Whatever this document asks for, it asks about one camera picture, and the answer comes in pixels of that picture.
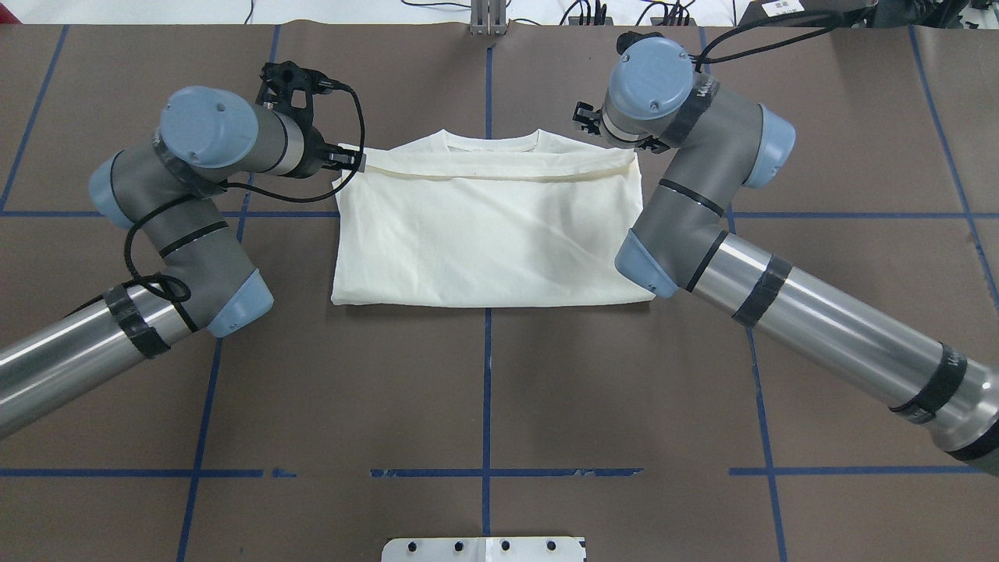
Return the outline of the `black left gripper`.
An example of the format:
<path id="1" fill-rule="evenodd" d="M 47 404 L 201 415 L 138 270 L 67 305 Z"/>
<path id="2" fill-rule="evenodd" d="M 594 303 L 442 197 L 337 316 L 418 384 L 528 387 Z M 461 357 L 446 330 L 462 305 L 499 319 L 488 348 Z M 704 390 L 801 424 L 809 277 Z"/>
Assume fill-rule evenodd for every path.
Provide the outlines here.
<path id="1" fill-rule="evenodd" d="M 300 160 L 300 175 L 313 176 L 321 169 L 363 173 L 365 167 L 363 149 L 350 149 L 325 142 L 318 129 L 310 129 L 304 135 L 304 150 Z"/>

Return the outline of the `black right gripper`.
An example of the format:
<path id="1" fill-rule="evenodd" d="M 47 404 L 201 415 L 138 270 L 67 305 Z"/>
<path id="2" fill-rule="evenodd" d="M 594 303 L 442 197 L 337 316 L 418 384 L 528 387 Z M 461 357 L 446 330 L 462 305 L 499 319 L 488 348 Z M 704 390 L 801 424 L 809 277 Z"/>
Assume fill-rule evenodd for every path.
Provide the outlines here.
<path id="1" fill-rule="evenodd" d="M 602 139 L 613 148 L 620 148 L 634 151 L 649 151 L 650 153 L 664 153 L 671 148 L 652 136 L 639 137 L 631 140 L 624 139 L 603 125 L 603 111 L 593 107 L 585 101 L 578 101 L 572 113 L 572 121 L 578 130 L 588 135 L 600 135 Z"/>

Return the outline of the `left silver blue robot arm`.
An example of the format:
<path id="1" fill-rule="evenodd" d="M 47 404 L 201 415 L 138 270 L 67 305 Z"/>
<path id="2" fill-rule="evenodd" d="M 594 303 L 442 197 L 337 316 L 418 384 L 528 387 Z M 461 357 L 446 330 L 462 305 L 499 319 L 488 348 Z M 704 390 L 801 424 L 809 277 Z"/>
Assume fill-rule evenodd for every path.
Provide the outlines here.
<path id="1" fill-rule="evenodd" d="M 233 92 L 172 94 L 152 139 L 91 177 L 94 206 L 127 231 L 129 278 L 2 352 L 2 436 L 8 437 L 202 330 L 228 336 L 265 315 L 263 275 L 213 202 L 236 173 L 308 178 L 363 169 L 364 146 L 328 144 L 313 126 L 315 95 L 350 86 L 328 78 L 264 82 L 256 103 Z"/>

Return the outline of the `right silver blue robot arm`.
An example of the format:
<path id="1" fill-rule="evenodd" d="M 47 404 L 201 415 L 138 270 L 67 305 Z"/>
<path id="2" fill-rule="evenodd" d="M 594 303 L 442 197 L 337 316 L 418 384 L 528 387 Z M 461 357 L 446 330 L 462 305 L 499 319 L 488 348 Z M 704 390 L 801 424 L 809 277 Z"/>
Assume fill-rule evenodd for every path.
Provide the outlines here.
<path id="1" fill-rule="evenodd" d="M 852 297 L 743 235 L 742 190 L 767 185 L 795 148 L 795 126 L 732 91 L 662 34 L 615 45 L 600 106 L 574 123 L 614 147 L 671 151 L 624 234 L 615 269 L 659 298 L 695 295 L 831 370 L 894 416 L 925 429 L 953 460 L 997 474 L 997 369 Z"/>

